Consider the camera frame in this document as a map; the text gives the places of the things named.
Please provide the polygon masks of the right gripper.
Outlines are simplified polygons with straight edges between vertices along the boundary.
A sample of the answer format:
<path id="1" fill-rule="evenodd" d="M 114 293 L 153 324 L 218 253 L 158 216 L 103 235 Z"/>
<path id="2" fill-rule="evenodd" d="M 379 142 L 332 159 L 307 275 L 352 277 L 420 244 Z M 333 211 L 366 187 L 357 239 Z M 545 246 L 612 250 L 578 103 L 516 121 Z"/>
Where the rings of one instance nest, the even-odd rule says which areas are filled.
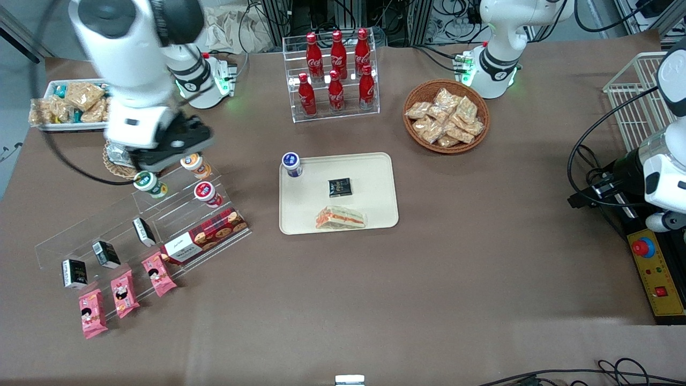
<path id="1" fill-rule="evenodd" d="M 110 105 L 110 141 L 133 149 L 151 150 L 159 146 L 163 135 L 178 112 L 167 106 L 131 108 Z M 215 132 L 198 125 L 187 132 L 182 156 L 199 153 L 215 144 Z M 164 157 L 157 152 L 133 151 L 133 165 L 138 171 L 159 173 L 164 169 Z"/>

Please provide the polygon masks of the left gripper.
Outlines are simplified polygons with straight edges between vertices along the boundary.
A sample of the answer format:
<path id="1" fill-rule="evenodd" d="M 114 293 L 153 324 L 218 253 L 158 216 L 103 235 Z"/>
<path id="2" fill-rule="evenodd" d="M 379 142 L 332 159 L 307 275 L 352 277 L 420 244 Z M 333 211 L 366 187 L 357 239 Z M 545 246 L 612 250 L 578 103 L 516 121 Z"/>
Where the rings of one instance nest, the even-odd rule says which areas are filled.
<path id="1" fill-rule="evenodd" d="M 666 154 L 657 154 L 642 164 L 639 151 L 630 151 L 614 162 L 615 190 L 643 194 L 647 203 L 664 210 L 685 213 L 684 171 Z"/>

